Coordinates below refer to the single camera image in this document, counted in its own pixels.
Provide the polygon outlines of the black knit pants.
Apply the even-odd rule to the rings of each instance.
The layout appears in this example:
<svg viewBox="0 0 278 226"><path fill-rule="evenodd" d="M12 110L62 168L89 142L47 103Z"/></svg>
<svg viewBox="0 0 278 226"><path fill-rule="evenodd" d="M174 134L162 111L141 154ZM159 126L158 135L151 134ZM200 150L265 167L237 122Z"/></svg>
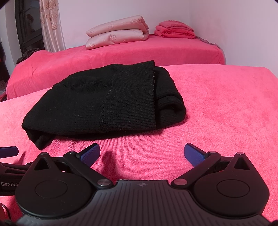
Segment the black knit pants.
<svg viewBox="0 0 278 226"><path fill-rule="evenodd" d="M23 119L40 150L57 136L107 139L157 130L186 116L169 72L147 61L74 73L48 90Z"/></svg>

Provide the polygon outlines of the pink near bed blanket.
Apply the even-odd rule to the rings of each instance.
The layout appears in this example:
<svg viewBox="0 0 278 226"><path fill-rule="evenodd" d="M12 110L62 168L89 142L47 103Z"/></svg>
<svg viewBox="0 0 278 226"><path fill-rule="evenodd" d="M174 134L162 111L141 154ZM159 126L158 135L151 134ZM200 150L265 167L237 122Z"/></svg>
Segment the pink near bed blanket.
<svg viewBox="0 0 278 226"><path fill-rule="evenodd" d="M225 156L245 152L266 182L264 210L277 218L277 78L266 68L231 65L166 67L183 97L186 117L150 133L100 140L94 164L111 179L174 179L190 168L184 145Z"/></svg>

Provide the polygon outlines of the red far bed cover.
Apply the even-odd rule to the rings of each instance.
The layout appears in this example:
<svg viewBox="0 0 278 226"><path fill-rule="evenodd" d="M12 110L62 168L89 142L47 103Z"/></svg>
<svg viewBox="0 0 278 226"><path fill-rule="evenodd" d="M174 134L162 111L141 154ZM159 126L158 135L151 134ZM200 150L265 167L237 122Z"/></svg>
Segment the red far bed cover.
<svg viewBox="0 0 278 226"><path fill-rule="evenodd" d="M7 98L13 99L49 88L67 76L109 64L136 64L153 60L157 66L225 64L223 50L200 39L160 38L115 44L87 50L85 46L51 53L40 50L20 62L7 82Z"/></svg>

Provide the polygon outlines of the lower pink pillow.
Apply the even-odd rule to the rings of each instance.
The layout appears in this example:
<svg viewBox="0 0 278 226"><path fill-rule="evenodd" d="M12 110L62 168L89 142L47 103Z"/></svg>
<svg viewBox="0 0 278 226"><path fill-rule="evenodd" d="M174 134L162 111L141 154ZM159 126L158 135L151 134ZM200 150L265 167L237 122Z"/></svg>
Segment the lower pink pillow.
<svg viewBox="0 0 278 226"><path fill-rule="evenodd" d="M109 31L89 38L85 46L86 49L96 49L114 44L145 41L148 37L149 33L144 33L140 29Z"/></svg>

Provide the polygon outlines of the pink pillow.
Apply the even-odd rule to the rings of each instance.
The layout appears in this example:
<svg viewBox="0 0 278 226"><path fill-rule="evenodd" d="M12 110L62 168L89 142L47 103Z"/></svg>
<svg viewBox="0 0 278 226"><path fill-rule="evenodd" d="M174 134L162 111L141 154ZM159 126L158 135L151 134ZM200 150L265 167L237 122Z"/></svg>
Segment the pink pillow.
<svg viewBox="0 0 278 226"><path fill-rule="evenodd" d="M145 20L141 15L135 15L132 17L127 17L127 18L103 23L101 25L89 29L88 31L86 31L86 34L92 38L96 35L107 33L109 31L130 30L130 29L141 30L144 35L149 35L148 25L146 24Z"/></svg>
<svg viewBox="0 0 278 226"><path fill-rule="evenodd" d="M140 29L109 31L89 38L85 46L86 49L96 49L114 44L145 41L148 37L149 33L144 33Z"/></svg>

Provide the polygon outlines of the pink patterned curtain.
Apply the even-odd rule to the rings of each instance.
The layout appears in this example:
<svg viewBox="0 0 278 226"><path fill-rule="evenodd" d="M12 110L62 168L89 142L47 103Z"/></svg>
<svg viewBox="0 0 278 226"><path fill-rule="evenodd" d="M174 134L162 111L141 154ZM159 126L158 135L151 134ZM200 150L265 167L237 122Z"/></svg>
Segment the pink patterned curtain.
<svg viewBox="0 0 278 226"><path fill-rule="evenodd" d="M48 52L65 50L58 1L41 0L39 4L44 48Z"/></svg>

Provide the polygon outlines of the folded red blanket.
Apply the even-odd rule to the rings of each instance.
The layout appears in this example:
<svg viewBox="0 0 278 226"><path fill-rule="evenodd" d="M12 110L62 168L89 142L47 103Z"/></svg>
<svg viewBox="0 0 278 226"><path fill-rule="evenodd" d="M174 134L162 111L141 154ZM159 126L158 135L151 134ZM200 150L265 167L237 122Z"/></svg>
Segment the folded red blanket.
<svg viewBox="0 0 278 226"><path fill-rule="evenodd" d="M160 22L159 25L156 26L154 34L163 38L194 39L196 37L193 28L183 22L175 20Z"/></svg>

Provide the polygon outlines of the upper pink pillow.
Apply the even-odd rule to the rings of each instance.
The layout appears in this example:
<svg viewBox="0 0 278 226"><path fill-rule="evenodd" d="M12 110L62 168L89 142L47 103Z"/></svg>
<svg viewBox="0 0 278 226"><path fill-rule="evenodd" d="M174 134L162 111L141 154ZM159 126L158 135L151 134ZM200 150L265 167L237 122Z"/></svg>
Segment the upper pink pillow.
<svg viewBox="0 0 278 226"><path fill-rule="evenodd" d="M141 30L144 35L149 35L148 25L146 24L145 20L141 15L135 15L132 17L127 17L127 18L103 23L101 25L89 29L88 31L86 31L86 34L92 38L96 35L107 33L109 31L130 30L130 29Z"/></svg>

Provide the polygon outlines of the dark window frame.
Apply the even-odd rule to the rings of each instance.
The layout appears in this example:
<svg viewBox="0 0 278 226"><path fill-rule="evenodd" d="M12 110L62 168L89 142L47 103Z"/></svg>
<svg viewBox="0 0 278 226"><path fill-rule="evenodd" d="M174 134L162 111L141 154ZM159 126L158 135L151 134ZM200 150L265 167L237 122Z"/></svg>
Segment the dark window frame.
<svg viewBox="0 0 278 226"><path fill-rule="evenodd" d="M15 22L22 54L30 49L44 49L40 1L15 1Z"/></svg>

